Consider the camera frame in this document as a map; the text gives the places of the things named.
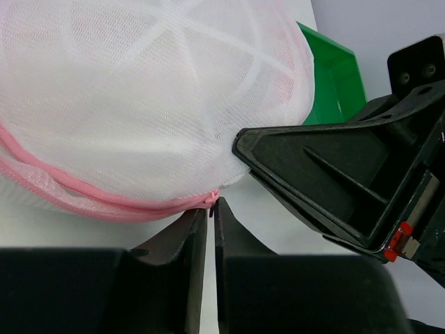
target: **green bin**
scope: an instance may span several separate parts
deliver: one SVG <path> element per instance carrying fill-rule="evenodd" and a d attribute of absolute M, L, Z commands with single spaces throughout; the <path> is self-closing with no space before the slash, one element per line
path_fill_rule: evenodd
<path fill-rule="evenodd" d="M 315 61 L 315 102 L 304 125 L 345 122 L 366 104 L 354 53 L 299 24 Z"/>

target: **green plastic container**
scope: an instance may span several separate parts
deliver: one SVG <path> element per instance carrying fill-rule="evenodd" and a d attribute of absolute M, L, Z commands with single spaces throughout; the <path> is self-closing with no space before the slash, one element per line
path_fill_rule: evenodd
<path fill-rule="evenodd" d="M 305 125 L 340 123 L 366 104 L 362 77 L 354 53 L 299 24 L 315 61 L 315 102 Z"/>

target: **white surface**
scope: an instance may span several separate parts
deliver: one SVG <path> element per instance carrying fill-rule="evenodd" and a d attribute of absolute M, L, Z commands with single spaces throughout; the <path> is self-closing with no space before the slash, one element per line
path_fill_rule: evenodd
<path fill-rule="evenodd" d="M 387 58 L 445 32 L 443 0 L 312 0 L 318 31 L 353 50 L 369 99 L 391 93 Z M 445 289 L 412 262 L 387 266 L 408 316 L 445 328 Z"/>
<path fill-rule="evenodd" d="M 310 0 L 287 0 L 296 20 L 316 29 Z M 345 253 L 290 215 L 251 177 L 222 191 L 236 217 L 278 253 Z M 0 202 L 0 246 L 119 246 L 131 248 L 174 221 L 116 225 Z M 209 224 L 201 333 L 218 333 L 213 224 Z"/>

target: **hole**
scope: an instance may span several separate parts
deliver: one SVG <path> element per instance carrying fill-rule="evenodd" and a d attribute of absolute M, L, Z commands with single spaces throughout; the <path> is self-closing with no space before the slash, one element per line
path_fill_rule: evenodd
<path fill-rule="evenodd" d="M 428 93 L 430 90 L 432 90 L 432 87 L 425 87 L 420 92 L 418 92 L 417 95 L 423 95 L 425 93 Z"/>
<path fill-rule="evenodd" d="M 134 257 L 142 257 L 149 254 L 150 251 L 144 248 L 133 248 L 132 250 L 130 250 L 130 255 L 133 255 Z"/>
<path fill-rule="evenodd" d="M 434 64 L 428 64 L 422 70 L 422 76 L 424 78 L 431 78 L 436 73 L 436 66 Z"/>
<path fill-rule="evenodd" d="M 410 79 L 411 79 L 410 75 L 407 72 L 404 72 L 400 75 L 399 82 L 402 85 L 406 85 L 408 82 L 410 82 Z"/>

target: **red plastic piece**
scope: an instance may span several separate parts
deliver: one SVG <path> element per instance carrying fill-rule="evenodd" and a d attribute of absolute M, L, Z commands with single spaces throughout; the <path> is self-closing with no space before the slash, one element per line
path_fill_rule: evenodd
<path fill-rule="evenodd" d="M 401 240 L 402 237 L 409 237 L 412 234 L 413 228 L 406 221 L 400 224 L 396 233 L 392 237 L 392 240 L 389 242 L 388 246 L 385 248 L 384 256 L 390 262 L 395 262 L 397 257 L 400 255 L 400 249 L 397 247 L 397 243 Z"/>

